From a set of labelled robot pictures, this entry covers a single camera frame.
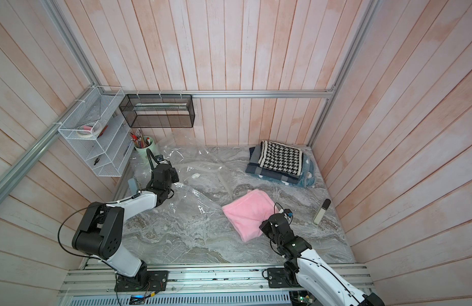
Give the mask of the teal bear print blanket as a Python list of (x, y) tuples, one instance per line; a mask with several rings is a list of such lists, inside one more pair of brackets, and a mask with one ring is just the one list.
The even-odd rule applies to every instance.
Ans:
[(302, 163), (302, 173), (298, 180), (288, 180), (290, 185), (297, 187), (312, 187), (316, 182), (314, 163), (304, 154)]

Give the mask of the pink fleece cloth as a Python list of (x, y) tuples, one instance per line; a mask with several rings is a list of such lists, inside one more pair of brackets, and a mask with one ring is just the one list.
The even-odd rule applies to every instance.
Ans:
[(242, 242), (260, 237), (263, 234), (260, 230), (261, 224), (277, 211), (270, 196), (258, 189), (223, 206), (222, 210)]

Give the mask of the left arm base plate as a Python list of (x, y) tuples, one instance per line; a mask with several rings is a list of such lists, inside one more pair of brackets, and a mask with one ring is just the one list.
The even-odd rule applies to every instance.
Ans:
[(155, 292), (165, 291), (168, 280), (168, 270), (153, 270), (139, 272), (134, 277), (117, 274), (115, 292)]

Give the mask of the grey navy cloth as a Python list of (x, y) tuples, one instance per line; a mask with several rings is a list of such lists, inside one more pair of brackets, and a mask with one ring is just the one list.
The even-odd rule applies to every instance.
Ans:
[(260, 148), (259, 147), (249, 148), (250, 161), (246, 166), (246, 170), (245, 170), (246, 173), (252, 174), (252, 175), (260, 175), (268, 179), (275, 179), (277, 181), (282, 181), (284, 183), (305, 187), (304, 181), (302, 181), (300, 178), (295, 178), (295, 177), (286, 175), (284, 173), (274, 172), (272, 170), (264, 169), (264, 168), (259, 167), (256, 163), (253, 163), (252, 161), (256, 159), (255, 157), (253, 157), (255, 151), (257, 151), (257, 153), (259, 154)]

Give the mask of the houndstooth patterned cloth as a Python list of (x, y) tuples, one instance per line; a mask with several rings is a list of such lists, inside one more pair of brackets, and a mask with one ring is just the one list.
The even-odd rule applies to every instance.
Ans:
[(297, 147), (265, 140), (261, 142), (258, 164), (266, 170), (299, 177), (303, 168), (303, 151)]

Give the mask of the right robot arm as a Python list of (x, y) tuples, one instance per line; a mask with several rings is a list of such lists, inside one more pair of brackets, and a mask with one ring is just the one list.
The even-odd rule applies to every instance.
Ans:
[(321, 305), (384, 305), (375, 293), (364, 293), (328, 265), (302, 237), (293, 233), (285, 212), (271, 215), (260, 230), (286, 261), (283, 268), (266, 269), (270, 288), (301, 287)]

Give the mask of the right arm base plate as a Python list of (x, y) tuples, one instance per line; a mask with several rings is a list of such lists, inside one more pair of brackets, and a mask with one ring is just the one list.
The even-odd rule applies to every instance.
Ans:
[(268, 268), (262, 273), (269, 288), (300, 288), (294, 277), (285, 268)]

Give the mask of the clear plastic vacuum bag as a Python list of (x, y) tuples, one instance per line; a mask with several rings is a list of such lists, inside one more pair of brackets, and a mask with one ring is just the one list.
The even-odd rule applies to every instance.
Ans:
[(248, 147), (165, 148), (163, 155), (180, 181), (172, 199), (127, 222), (129, 251), (148, 264), (280, 263), (265, 236), (243, 242), (223, 212), (258, 187), (244, 172)]

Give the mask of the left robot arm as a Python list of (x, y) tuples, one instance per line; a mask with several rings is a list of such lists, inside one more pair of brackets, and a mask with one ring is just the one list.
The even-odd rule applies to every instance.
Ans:
[(112, 203), (90, 204), (73, 236), (72, 247), (102, 260), (123, 277), (138, 276), (144, 263), (123, 246), (124, 224), (171, 198), (174, 194), (172, 184), (179, 181), (178, 173), (169, 161), (158, 162), (150, 174), (147, 187), (135, 195)]

